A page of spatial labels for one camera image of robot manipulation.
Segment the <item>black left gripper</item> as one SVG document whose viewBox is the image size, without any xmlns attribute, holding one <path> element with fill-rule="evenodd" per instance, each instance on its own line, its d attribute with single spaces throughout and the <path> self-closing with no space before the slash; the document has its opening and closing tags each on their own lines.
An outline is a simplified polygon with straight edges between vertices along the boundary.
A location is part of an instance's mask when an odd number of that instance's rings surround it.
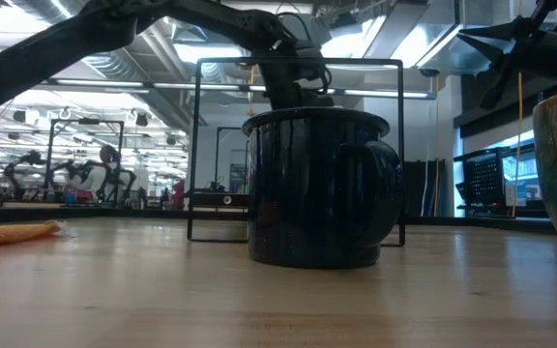
<svg viewBox="0 0 557 348">
<path fill-rule="evenodd" d="M 264 96 L 273 110 L 335 105 L 327 95 L 330 77 L 319 45 L 301 40 L 277 42 L 275 47 L 259 50 L 258 57 Z"/>
</svg>

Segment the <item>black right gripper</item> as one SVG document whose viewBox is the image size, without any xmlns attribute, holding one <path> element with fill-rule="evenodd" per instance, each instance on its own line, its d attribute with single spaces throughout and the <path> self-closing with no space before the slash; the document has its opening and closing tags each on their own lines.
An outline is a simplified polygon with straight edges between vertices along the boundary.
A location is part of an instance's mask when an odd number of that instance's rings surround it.
<svg viewBox="0 0 557 348">
<path fill-rule="evenodd" d="M 497 72 L 481 107 L 491 109 L 502 98 L 514 73 L 530 73 L 557 81 L 557 0 L 536 0 L 527 16 L 487 27 L 461 29 L 459 38 L 476 49 Z M 506 41 L 502 46 L 474 37 Z"/>
</svg>

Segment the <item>dark blue speckled enamel mug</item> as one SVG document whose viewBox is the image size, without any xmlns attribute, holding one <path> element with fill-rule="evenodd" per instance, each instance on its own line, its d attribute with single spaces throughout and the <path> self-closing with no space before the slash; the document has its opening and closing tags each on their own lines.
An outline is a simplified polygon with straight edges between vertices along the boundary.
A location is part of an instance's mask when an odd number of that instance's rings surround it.
<svg viewBox="0 0 557 348">
<path fill-rule="evenodd" d="M 249 257 L 292 268 L 375 264 L 404 198 L 386 120 L 337 107 L 266 112 L 249 138 Z"/>
</svg>

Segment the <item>long ceiling light tube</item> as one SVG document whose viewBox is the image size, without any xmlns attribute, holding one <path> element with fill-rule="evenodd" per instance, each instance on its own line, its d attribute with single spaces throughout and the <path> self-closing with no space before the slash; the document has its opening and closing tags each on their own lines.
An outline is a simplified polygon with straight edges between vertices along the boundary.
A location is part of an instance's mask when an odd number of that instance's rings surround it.
<svg viewBox="0 0 557 348">
<path fill-rule="evenodd" d="M 204 84 L 185 83 L 185 82 L 140 82 L 140 81 L 114 81 L 114 80 L 91 80 L 91 79 L 67 79 L 50 78 L 48 84 L 62 86 L 82 86 L 82 87 L 103 87 L 119 89 L 173 89 L 173 90 L 194 90 L 196 87 L 200 91 L 218 92 L 251 92 L 263 93 L 266 88 L 263 85 L 244 85 L 244 84 Z M 367 98 L 398 98 L 398 90 L 364 90 L 364 89 L 344 89 L 328 88 L 328 95 L 367 97 Z"/>
</svg>

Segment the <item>black perforated equipment cart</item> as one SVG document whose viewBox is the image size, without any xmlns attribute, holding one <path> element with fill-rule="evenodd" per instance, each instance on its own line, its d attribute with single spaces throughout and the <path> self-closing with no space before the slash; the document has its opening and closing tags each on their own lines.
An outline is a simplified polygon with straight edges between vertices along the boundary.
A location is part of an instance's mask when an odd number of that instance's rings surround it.
<svg viewBox="0 0 557 348">
<path fill-rule="evenodd" d="M 463 181 L 459 209 L 470 218 L 546 218 L 535 146 L 496 147 L 454 159 Z"/>
</svg>

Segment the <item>black standing panel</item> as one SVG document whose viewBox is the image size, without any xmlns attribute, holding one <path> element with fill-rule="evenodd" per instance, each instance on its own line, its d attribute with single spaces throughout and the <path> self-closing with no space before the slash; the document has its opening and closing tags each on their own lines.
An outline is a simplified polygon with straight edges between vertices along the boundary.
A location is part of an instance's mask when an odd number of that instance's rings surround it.
<svg viewBox="0 0 557 348">
<path fill-rule="evenodd" d="M 407 161 L 404 166 L 405 211 L 409 217 L 445 214 L 446 161 Z"/>
</svg>

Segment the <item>person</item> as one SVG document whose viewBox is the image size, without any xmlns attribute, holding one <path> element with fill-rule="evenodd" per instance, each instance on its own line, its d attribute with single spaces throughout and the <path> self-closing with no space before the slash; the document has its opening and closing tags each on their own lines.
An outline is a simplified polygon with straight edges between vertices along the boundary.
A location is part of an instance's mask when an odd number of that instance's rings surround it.
<svg viewBox="0 0 557 348">
<path fill-rule="evenodd" d="M 121 164 L 120 153 L 111 145 L 103 145 L 99 152 L 99 165 L 114 169 Z"/>
</svg>

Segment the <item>background robot workstation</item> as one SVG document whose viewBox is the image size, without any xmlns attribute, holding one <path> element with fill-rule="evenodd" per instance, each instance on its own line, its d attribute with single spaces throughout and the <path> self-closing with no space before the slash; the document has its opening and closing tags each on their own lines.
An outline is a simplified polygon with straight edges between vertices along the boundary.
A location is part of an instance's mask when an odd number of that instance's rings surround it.
<svg viewBox="0 0 557 348">
<path fill-rule="evenodd" d="M 117 125 L 114 135 L 118 144 L 114 147 L 121 155 L 121 164 L 110 169 L 99 165 L 100 160 L 88 159 L 85 162 L 75 162 L 73 159 L 52 163 L 55 137 L 69 124 L 98 126 L 100 124 Z M 131 197 L 131 192 L 137 184 L 137 175 L 133 170 L 123 167 L 122 150 L 125 135 L 125 123 L 123 121 L 101 121 L 99 119 L 81 118 L 77 120 L 54 119 L 50 122 L 48 134 L 47 154 L 43 159 L 41 154 L 31 149 L 28 153 L 9 163 L 3 170 L 4 177 L 13 186 L 14 198 L 19 200 L 25 193 L 25 188 L 18 182 L 15 168 L 20 164 L 44 165 L 44 182 L 38 193 L 45 195 L 56 193 L 62 189 L 72 189 L 73 193 L 89 192 L 91 202 L 98 205 L 110 204 L 118 206 L 121 201 Z"/>
</svg>

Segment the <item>orange cloth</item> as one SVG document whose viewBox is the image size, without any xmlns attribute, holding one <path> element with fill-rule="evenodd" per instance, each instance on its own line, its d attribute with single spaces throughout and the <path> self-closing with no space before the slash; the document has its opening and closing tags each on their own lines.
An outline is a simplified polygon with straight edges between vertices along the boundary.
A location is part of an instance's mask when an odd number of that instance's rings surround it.
<svg viewBox="0 0 557 348">
<path fill-rule="evenodd" d="M 51 236 L 61 230 L 60 224 L 54 220 L 35 224 L 0 225 L 0 245 L 21 243 Z"/>
</svg>

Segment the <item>black metal table frame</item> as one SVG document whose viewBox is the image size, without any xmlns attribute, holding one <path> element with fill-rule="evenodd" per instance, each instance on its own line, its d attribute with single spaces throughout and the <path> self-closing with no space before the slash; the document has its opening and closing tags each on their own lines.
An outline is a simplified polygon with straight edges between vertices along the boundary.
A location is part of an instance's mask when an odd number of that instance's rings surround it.
<svg viewBox="0 0 557 348">
<path fill-rule="evenodd" d="M 61 218 L 172 218 L 188 219 L 182 211 L 131 210 L 112 208 L 0 208 L 0 223 Z M 556 235 L 548 220 L 475 218 L 475 217 L 407 217 L 406 225 L 481 227 Z"/>
</svg>

